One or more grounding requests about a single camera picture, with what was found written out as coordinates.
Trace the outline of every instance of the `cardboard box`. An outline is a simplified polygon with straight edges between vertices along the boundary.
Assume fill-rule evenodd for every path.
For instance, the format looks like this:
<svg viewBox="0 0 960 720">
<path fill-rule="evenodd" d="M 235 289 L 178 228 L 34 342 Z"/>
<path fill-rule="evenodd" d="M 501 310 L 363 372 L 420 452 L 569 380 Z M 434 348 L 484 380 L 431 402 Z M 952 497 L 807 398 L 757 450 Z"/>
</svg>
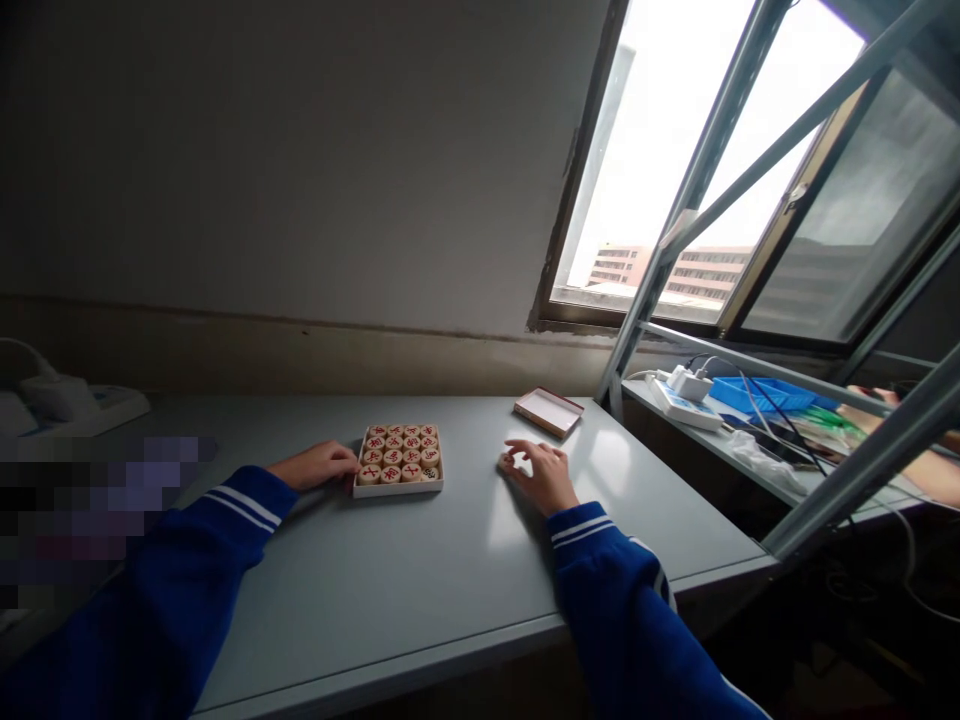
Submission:
<svg viewBox="0 0 960 720">
<path fill-rule="evenodd" d="M 400 423 L 389 423 L 388 425 L 382 425 L 382 427 L 389 427 L 389 425 L 399 425 Z M 421 425 L 433 425 L 437 428 L 437 449 L 440 451 L 440 462 L 437 463 L 437 472 L 440 473 L 440 477 L 437 480 L 420 480 L 415 483 L 405 483 L 398 482 L 394 484 L 383 484 L 378 483 L 376 485 L 358 485 L 357 476 L 353 476 L 353 497 L 355 498 L 367 498 L 367 497 L 383 497 L 385 495 L 410 495 L 412 493 L 421 493 L 421 492 L 440 492 L 443 490 L 443 480 L 446 477 L 443 472 L 443 443 L 440 441 L 440 427 L 435 423 L 422 423 Z M 370 435 L 370 428 L 374 427 L 370 425 L 367 427 L 366 431 L 363 433 L 363 443 L 360 445 L 360 459 L 363 460 L 363 455 L 366 453 L 367 439 Z"/>
<path fill-rule="evenodd" d="M 544 387 L 531 390 L 513 405 L 513 410 L 551 435 L 565 440 L 584 408 Z"/>
</svg>

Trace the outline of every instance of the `white stripe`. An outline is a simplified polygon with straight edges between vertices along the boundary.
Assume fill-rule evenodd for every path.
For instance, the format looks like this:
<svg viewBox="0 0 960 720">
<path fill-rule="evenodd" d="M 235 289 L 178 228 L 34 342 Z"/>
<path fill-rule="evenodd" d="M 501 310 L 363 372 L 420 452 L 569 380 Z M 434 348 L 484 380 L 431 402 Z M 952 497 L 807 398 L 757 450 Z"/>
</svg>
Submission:
<svg viewBox="0 0 960 720">
<path fill-rule="evenodd" d="M 729 687 L 731 690 L 733 690 L 735 693 L 737 693 L 737 695 L 739 695 L 739 696 L 742 697 L 744 700 L 746 700 L 746 701 L 749 702 L 751 705 L 753 705 L 757 710 L 759 710 L 760 712 L 762 712 L 762 713 L 763 713 L 763 716 L 764 716 L 765 718 L 770 718 L 770 720 L 773 720 L 773 718 L 771 718 L 769 715 L 767 715 L 767 711 L 766 711 L 766 710 L 764 710 L 762 707 L 760 707 L 759 705 L 757 705 L 756 701 L 755 701 L 752 697 L 750 697 L 749 695 L 747 695 L 743 690 L 741 690 L 741 689 L 738 688 L 736 685 L 734 685 L 732 682 L 730 682 L 730 681 L 727 680 L 725 677 L 723 677 L 723 675 L 721 675 L 720 677 L 723 678 L 723 681 L 727 684 L 727 687 Z"/>
<path fill-rule="evenodd" d="M 561 538 L 567 537 L 568 535 L 573 535 L 576 532 L 580 532 L 581 530 L 586 530 L 588 527 L 593 527 L 597 523 L 606 522 L 608 520 L 610 520 L 610 518 L 608 518 L 606 515 L 601 515 L 600 517 L 594 518 L 593 520 L 587 520 L 585 523 L 580 523 L 579 525 L 574 525 L 572 528 L 562 530 L 558 532 L 556 535 L 551 536 L 550 539 L 553 541 L 557 541 L 557 540 L 560 540 Z"/>
<path fill-rule="evenodd" d="M 593 535 L 595 532 L 600 532 L 601 530 L 606 530 L 607 528 L 612 528 L 612 527 L 616 527 L 616 525 L 614 525 L 612 521 L 608 521 L 606 525 L 601 525 L 600 527 L 594 528 L 593 530 L 588 530 L 587 532 L 583 533 L 583 535 L 577 535 L 575 538 L 564 540 L 562 543 L 556 543 L 553 546 L 553 549 L 556 550 L 557 548 L 561 548 L 564 545 L 569 545 L 570 543 L 576 542 L 577 540 L 583 540 L 587 535 Z"/>
<path fill-rule="evenodd" d="M 231 487 L 227 487 L 226 485 L 218 485 L 217 487 L 213 488 L 213 490 L 211 490 L 210 492 L 222 492 L 224 495 L 227 495 L 228 497 L 233 498 L 237 502 L 243 503 L 248 508 L 250 508 L 255 513 L 257 513 L 257 515 L 259 515 L 261 518 L 263 518 L 267 522 L 273 523 L 274 526 L 279 525 L 281 522 L 279 517 L 277 517 L 272 512 L 267 510 L 263 505 L 258 503 L 256 500 L 247 497 L 242 492 L 234 490 Z"/>
<path fill-rule="evenodd" d="M 238 508 L 238 507 L 237 507 L 236 505 L 234 505 L 233 503 L 227 502 L 227 501 L 224 500 L 222 497 L 217 497 L 216 495 L 211 495 L 210 493 L 207 493 L 206 495 L 201 495 L 200 497 L 205 497 L 205 498 L 207 498 L 208 500 L 216 500 L 218 503 L 223 503 L 223 504 L 226 505 L 228 508 L 230 508 L 231 510 L 233 510 L 235 513 L 237 513 L 237 514 L 239 514 L 239 515 L 243 515 L 247 520 L 249 520 L 250 522 L 252 522 L 252 523 L 253 523 L 254 525 L 256 525 L 257 527 L 262 527 L 264 530 L 266 530 L 266 531 L 267 531 L 268 533 L 270 533 L 271 535 L 273 534 L 273 531 L 276 529 L 276 528 L 272 528 L 272 527 L 270 527 L 269 525 L 266 525 L 266 524 L 260 522 L 260 521 L 257 520 L 255 517 L 253 517 L 253 515 L 251 515 L 251 514 L 245 512 L 245 511 L 241 510 L 240 508 Z"/>
<path fill-rule="evenodd" d="M 656 554 L 653 550 L 650 549 L 650 546 L 649 546 L 649 545 L 646 545 L 646 544 L 640 542 L 639 540 L 637 540 L 637 539 L 636 539 L 635 537 L 633 537 L 632 535 L 630 536 L 630 542 L 636 543 L 637 545 L 639 545 L 640 547 L 642 547 L 644 550 L 646 550 L 648 553 L 650 553 L 650 554 L 653 555 L 654 557 L 657 556 L 657 554 Z"/>
<path fill-rule="evenodd" d="M 635 537 L 630 537 L 630 542 L 636 543 L 644 550 L 649 552 L 656 558 L 657 562 L 660 562 L 660 558 L 657 558 L 657 554 L 653 552 L 647 545 L 644 545 L 642 542 L 637 540 Z M 663 584 L 666 583 L 667 586 L 667 596 L 663 597 Z M 677 599 L 673 596 L 673 590 L 670 589 L 670 582 L 667 580 L 667 576 L 663 572 L 663 565 L 660 566 L 660 572 L 657 574 L 657 579 L 653 583 L 653 589 L 656 591 L 657 595 L 663 598 L 664 602 L 670 606 L 670 609 L 674 612 L 677 612 Z"/>
</svg>

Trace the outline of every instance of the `open window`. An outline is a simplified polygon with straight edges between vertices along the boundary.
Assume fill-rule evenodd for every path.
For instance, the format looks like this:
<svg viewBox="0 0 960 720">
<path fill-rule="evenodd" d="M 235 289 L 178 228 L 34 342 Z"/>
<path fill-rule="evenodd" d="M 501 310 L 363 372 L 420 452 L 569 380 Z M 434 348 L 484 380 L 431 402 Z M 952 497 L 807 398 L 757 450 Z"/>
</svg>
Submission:
<svg viewBox="0 0 960 720">
<path fill-rule="evenodd" d="M 751 6 L 614 0 L 536 320 L 622 323 Z M 862 30 L 817 0 L 784 2 L 773 22 L 702 207 L 865 45 Z M 684 250 L 657 321 L 700 337 L 842 352 L 951 221 L 958 143 L 956 121 L 914 82 L 878 73 Z"/>
</svg>

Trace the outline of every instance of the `blue plastic basket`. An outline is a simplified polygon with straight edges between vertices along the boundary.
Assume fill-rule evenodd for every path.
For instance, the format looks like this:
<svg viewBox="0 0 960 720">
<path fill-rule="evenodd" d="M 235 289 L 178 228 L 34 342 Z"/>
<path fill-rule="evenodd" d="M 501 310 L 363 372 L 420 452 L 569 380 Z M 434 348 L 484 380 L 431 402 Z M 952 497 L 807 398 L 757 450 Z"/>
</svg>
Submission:
<svg viewBox="0 0 960 720">
<path fill-rule="evenodd" d="M 813 404 L 813 401 L 817 399 L 815 393 L 804 390 L 803 388 L 798 388 L 796 385 L 791 385 L 783 380 L 775 380 L 773 378 L 755 378 L 755 380 L 763 385 L 763 389 L 768 393 L 770 392 L 770 388 L 773 388 L 787 396 L 787 399 L 782 405 L 779 400 L 777 401 L 777 405 L 780 406 L 781 410 L 806 410 Z"/>
<path fill-rule="evenodd" d="M 757 390 L 756 387 L 751 387 L 750 390 L 753 392 L 753 399 L 757 402 L 757 407 L 760 409 L 760 412 L 776 412 L 776 408 L 767 400 L 763 393 Z M 783 403 L 787 401 L 786 394 L 776 390 L 774 388 L 764 387 L 764 390 L 767 391 L 767 395 L 770 396 L 770 400 L 773 400 L 779 407 L 783 407 Z M 750 404 L 750 396 L 747 395 L 747 391 L 743 387 L 743 378 L 732 377 L 732 378 L 713 378 L 713 387 L 710 388 L 710 397 L 714 397 L 722 403 L 726 403 L 732 408 L 736 408 L 740 412 L 750 413 L 754 412 L 753 405 Z"/>
<path fill-rule="evenodd" d="M 836 409 L 840 407 L 840 403 L 838 403 L 836 400 L 831 400 L 823 395 L 815 395 L 813 398 L 813 404 L 817 407 L 822 407 L 824 410 L 830 410 L 831 412 L 836 412 Z"/>
</svg>

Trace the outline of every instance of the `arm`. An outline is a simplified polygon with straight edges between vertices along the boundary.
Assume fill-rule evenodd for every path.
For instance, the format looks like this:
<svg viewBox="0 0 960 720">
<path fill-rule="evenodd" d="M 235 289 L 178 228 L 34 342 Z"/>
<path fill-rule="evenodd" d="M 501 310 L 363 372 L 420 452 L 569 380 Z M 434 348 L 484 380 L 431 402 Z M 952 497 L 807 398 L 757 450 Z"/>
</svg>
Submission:
<svg viewBox="0 0 960 720">
<path fill-rule="evenodd" d="M 243 574 L 298 491 L 352 472 L 324 443 L 268 470 L 240 468 L 183 511 L 171 510 L 127 567 L 0 678 L 11 717 L 182 718 L 227 636 Z"/>
<path fill-rule="evenodd" d="M 566 456 L 546 444 L 507 444 L 533 465 L 533 477 L 511 460 L 504 469 L 548 517 L 560 603 L 597 716 L 768 717 L 726 681 L 676 614 L 656 556 L 599 503 L 580 504 Z"/>
<path fill-rule="evenodd" d="M 866 394 L 863 388 L 856 385 L 848 386 L 847 390 L 858 392 L 861 395 Z M 879 394 L 888 405 L 897 407 L 900 404 L 900 398 L 897 397 L 895 392 L 881 390 L 880 388 L 874 388 L 874 392 Z M 883 418 L 857 410 L 849 405 L 841 405 L 837 412 L 867 435 L 880 427 L 880 423 L 883 422 Z M 947 433 L 941 438 L 940 442 L 944 447 L 953 450 L 957 447 L 957 433 L 954 431 Z M 933 452 L 933 450 L 924 450 L 900 473 L 931 499 L 960 508 L 960 468 Z"/>
</svg>

